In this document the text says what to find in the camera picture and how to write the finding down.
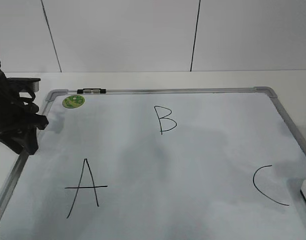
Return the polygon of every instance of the black marker writing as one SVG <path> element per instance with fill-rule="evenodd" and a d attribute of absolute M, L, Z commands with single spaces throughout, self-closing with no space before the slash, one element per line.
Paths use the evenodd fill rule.
<path fill-rule="evenodd" d="M 165 115 L 165 116 L 162 116 L 162 117 L 159 117 L 158 112 L 157 112 L 157 108 L 167 109 L 167 110 L 169 110 L 169 114 L 167 114 L 167 115 Z M 171 111 L 169 108 L 163 107 L 163 106 L 154 106 L 154 109 L 155 109 L 155 112 L 156 112 L 156 115 L 157 115 L 157 118 L 158 118 L 158 121 L 159 121 L 159 127 L 161 128 L 161 130 L 160 130 L 161 135 L 163 135 L 163 132 L 170 131 L 170 130 L 174 129 L 174 128 L 177 126 L 177 122 L 175 122 L 175 121 L 174 121 L 173 119 L 171 119 L 171 118 L 168 118 L 168 116 L 169 116 L 170 114 L 172 114 L 172 111 Z M 163 129 L 162 129 L 161 119 L 170 120 L 170 121 L 174 122 L 175 125 L 174 125 L 172 128 L 170 128 L 170 129 L 163 130 Z"/>
<path fill-rule="evenodd" d="M 275 203 L 280 204 L 280 205 L 283 205 L 283 206 L 289 206 L 289 204 L 281 203 L 281 202 L 276 201 L 276 200 L 272 199 L 271 197 L 267 196 L 267 195 L 264 194 L 262 191 L 260 191 L 259 188 L 256 186 L 256 184 L 255 184 L 255 175 L 256 175 L 256 173 L 257 173 L 260 169 L 269 168 L 269 167 L 272 167 L 272 165 L 262 166 L 262 167 L 260 167 L 259 169 L 256 170 L 256 172 L 255 172 L 254 175 L 253 175 L 253 184 L 254 184 L 255 188 L 256 188 L 262 195 L 264 195 L 265 197 L 267 197 L 267 198 L 269 198 L 270 200 L 274 201 Z"/>
<path fill-rule="evenodd" d="M 89 173 L 90 173 L 90 175 L 91 175 L 93 186 L 80 186 L 81 181 L 82 181 L 83 172 L 84 172 L 85 163 L 87 164 Z M 105 185 L 104 185 L 104 186 L 95 186 L 94 178 L 93 178 L 93 174 L 92 174 L 91 168 L 90 168 L 90 166 L 89 166 L 89 164 L 88 164 L 87 158 L 85 158 L 85 159 L 84 159 L 84 162 L 83 162 L 82 173 L 81 173 L 81 177 L 79 178 L 78 186 L 77 186 L 77 187 L 66 187 L 66 188 L 65 188 L 65 189 L 76 189 L 76 193 L 75 193 L 75 197 L 74 197 L 74 200 L 73 200 L 71 209 L 69 210 L 69 213 L 68 213 L 68 215 L 67 215 L 66 218 L 68 218 L 68 217 L 71 215 L 71 212 L 72 212 L 72 210 L 73 210 L 73 207 L 74 207 L 74 204 L 75 204 L 75 201 L 76 201 L 76 197 L 77 197 L 77 193 L 78 193 L 78 190 L 79 190 L 79 189 L 94 189 L 94 194 L 95 194 L 95 199 L 96 199 L 96 205 L 99 207 L 98 199 L 97 199 L 97 193 L 96 193 L 96 188 L 105 188 L 105 187 L 107 187 L 107 185 L 106 185 L 106 186 L 105 186 Z"/>

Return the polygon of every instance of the whiteboard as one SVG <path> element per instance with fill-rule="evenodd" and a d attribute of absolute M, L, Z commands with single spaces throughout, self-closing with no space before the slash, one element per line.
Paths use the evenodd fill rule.
<path fill-rule="evenodd" d="M 267 95 L 86 94 L 75 109 L 66 97 L 0 240 L 306 240 L 306 156 Z"/>

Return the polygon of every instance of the table surface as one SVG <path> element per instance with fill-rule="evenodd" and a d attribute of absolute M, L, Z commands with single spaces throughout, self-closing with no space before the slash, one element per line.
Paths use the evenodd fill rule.
<path fill-rule="evenodd" d="M 306 138 L 306 70 L 289 71 L 209 71 L 209 72 L 86 72 L 7 73 L 7 77 L 41 78 L 35 103 L 42 106 L 53 89 L 186 89 L 248 88 L 268 86 Z M 0 189 L 17 155 L 0 143 Z"/>

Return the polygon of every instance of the green magnet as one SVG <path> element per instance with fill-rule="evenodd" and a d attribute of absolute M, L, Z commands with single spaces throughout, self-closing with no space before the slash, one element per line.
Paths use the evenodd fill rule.
<path fill-rule="evenodd" d="M 67 109 L 74 109 L 82 106 L 85 102 L 85 98 L 81 95 L 68 96 L 63 100 L 63 106 Z"/>

